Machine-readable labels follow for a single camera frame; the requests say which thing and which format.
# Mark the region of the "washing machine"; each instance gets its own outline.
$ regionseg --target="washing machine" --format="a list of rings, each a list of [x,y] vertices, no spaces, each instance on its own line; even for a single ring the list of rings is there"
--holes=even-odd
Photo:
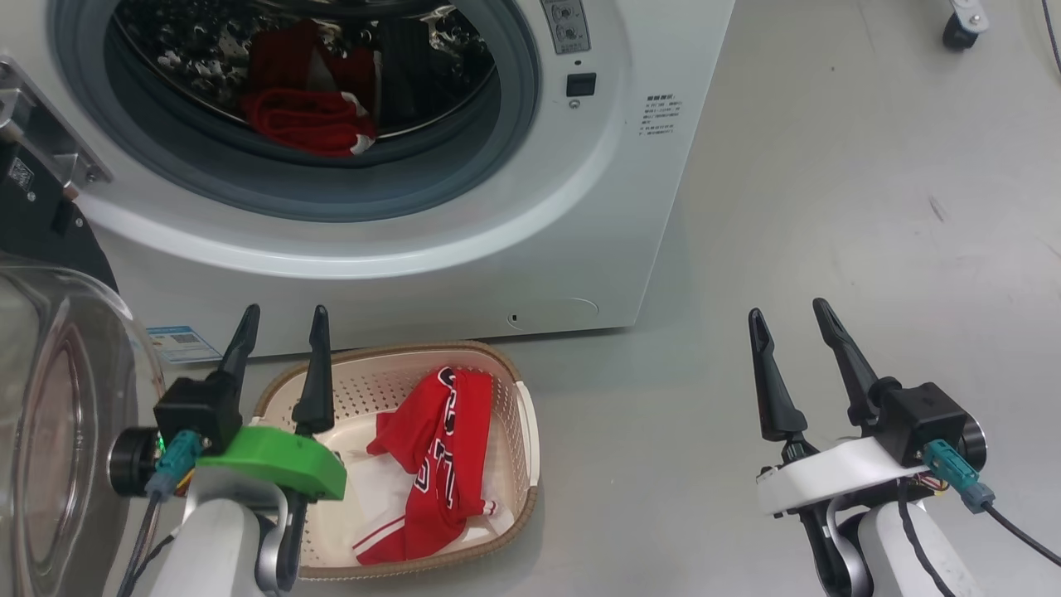
[[[732,5],[0,0],[0,135],[47,170],[6,175],[59,180],[173,362],[251,303],[256,355],[306,352],[317,304],[335,349],[629,327]],[[306,19],[376,52],[361,155],[239,111],[255,35]]]

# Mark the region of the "red towel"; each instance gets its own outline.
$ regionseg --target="red towel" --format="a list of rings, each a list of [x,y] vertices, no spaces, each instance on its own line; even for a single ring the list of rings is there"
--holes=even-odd
[[[314,53],[327,67],[337,91],[311,91]],[[302,20],[290,29],[254,38],[247,92],[240,100],[247,122],[259,133],[315,155],[344,157],[363,153],[377,137],[376,59],[367,48],[347,57],[331,55],[317,23]]]
[[[368,453],[389,453],[417,476],[404,520],[389,522],[353,546],[364,565],[425,558],[460,537],[469,517],[492,514],[483,499],[483,464],[493,381],[442,368],[423,379],[394,414],[376,419]]]

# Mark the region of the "stainless steel drum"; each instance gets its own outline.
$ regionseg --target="stainless steel drum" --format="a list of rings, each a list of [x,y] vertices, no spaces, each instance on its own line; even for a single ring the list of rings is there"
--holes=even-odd
[[[330,52],[378,50],[380,137],[441,121],[494,73],[486,42],[454,6],[438,0],[123,0],[114,21],[129,48],[176,92],[246,124],[239,98],[255,34],[312,18]]]

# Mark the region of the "gray floor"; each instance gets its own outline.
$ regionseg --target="gray floor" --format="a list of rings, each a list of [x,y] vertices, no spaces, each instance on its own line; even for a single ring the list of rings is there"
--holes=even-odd
[[[756,509],[779,446],[746,324],[763,309],[829,446],[853,429],[819,295],[879,374],[979,419],[996,506],[1061,548],[1061,77],[1039,0],[985,3],[992,30],[956,55],[944,0],[737,0],[638,327],[502,344],[541,432],[524,537],[295,595],[820,595],[801,526]],[[288,365],[256,365],[244,396]],[[1057,594],[1061,572],[955,495],[928,509],[988,594]]]

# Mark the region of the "beige basket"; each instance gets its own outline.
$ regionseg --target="beige basket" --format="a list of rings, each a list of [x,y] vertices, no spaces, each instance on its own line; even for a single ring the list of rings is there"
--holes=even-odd
[[[361,521],[356,488],[347,482],[347,498],[310,507],[306,517],[299,577],[310,580],[349,580],[420,572],[465,562],[510,543],[526,526],[538,499],[538,424],[530,394],[519,372],[503,355],[479,343],[369,349],[333,355],[332,391],[335,428],[317,436],[333,451],[344,442],[365,442],[375,435],[375,414],[394,410],[424,375],[442,366],[493,376],[493,412],[484,479],[512,512],[516,523],[501,537],[466,532],[446,549],[408,562],[362,566],[346,545],[341,529]],[[294,431],[291,411],[301,397],[307,366],[288,371],[262,396],[255,424]],[[343,517],[343,524],[336,519]]]

